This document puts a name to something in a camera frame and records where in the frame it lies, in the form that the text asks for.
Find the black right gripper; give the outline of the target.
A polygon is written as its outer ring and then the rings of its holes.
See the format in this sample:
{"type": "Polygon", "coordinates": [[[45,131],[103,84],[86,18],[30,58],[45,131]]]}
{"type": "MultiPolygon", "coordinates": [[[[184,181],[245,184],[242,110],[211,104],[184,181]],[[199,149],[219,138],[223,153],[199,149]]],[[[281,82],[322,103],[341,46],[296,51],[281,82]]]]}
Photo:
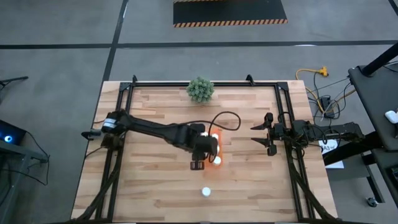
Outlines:
{"type": "Polygon", "coordinates": [[[276,123],[272,126],[272,122],[274,120],[272,113],[266,113],[264,117],[265,121],[251,128],[251,130],[268,130],[267,138],[251,138],[251,140],[262,144],[267,148],[267,155],[274,156],[277,153],[277,147],[274,144],[274,140],[282,140],[282,136],[284,135],[284,126],[282,123],[276,123]]]}

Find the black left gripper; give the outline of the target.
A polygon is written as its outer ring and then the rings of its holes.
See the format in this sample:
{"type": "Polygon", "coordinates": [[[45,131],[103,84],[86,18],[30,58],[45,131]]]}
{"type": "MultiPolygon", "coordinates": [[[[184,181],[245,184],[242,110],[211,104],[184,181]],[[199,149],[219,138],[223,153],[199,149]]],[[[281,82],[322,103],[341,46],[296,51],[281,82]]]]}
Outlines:
{"type": "Polygon", "coordinates": [[[191,170],[204,170],[205,161],[214,162],[218,155],[218,140],[210,134],[205,135],[205,125],[193,123],[190,125],[193,129],[193,151],[191,170]]]}

